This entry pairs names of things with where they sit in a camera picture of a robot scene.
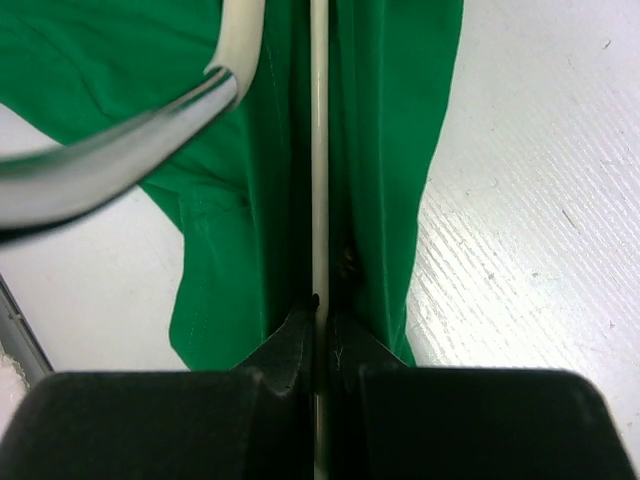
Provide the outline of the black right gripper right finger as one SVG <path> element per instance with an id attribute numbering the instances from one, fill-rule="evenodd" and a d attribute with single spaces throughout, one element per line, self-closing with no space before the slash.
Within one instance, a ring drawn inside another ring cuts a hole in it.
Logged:
<path id="1" fill-rule="evenodd" d="M 328 324 L 335 479 L 632 479 L 600 392 L 564 370 L 410 367 Z"/>

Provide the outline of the green t-shirt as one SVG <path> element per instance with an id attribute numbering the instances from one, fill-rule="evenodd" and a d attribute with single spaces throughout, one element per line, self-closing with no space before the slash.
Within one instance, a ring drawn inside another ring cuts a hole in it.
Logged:
<path id="1" fill-rule="evenodd" d="M 459 1 L 329 5 L 330 306 L 414 357 L 406 296 L 447 109 Z M 1 101 L 70 144 L 176 98 L 217 39 L 218 1 L 5 1 Z M 169 327 L 193 370 L 234 367 L 311 292 L 310 10 L 270 1 L 242 103 L 149 175 L 184 236 Z"/>

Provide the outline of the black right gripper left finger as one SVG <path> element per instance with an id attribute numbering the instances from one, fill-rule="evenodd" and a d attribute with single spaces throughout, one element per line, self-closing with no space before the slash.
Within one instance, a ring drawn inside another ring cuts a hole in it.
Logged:
<path id="1" fill-rule="evenodd" d="M 5 479 L 309 479 L 318 302 L 295 306 L 236 367 L 72 372 L 25 397 L 1 442 Z"/>

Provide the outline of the cream hanger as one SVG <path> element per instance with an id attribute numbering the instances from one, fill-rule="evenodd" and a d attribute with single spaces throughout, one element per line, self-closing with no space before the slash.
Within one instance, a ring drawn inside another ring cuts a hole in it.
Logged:
<path id="1" fill-rule="evenodd" d="M 226 1 L 205 80 L 166 106 L 70 147 L 1 160 L 1 228 L 43 230 L 95 210 L 127 191 L 245 97 L 262 45 L 266 4 Z M 311 228 L 314 309 L 313 476 L 329 478 L 324 386 L 329 308 L 329 6 L 310 6 Z"/>

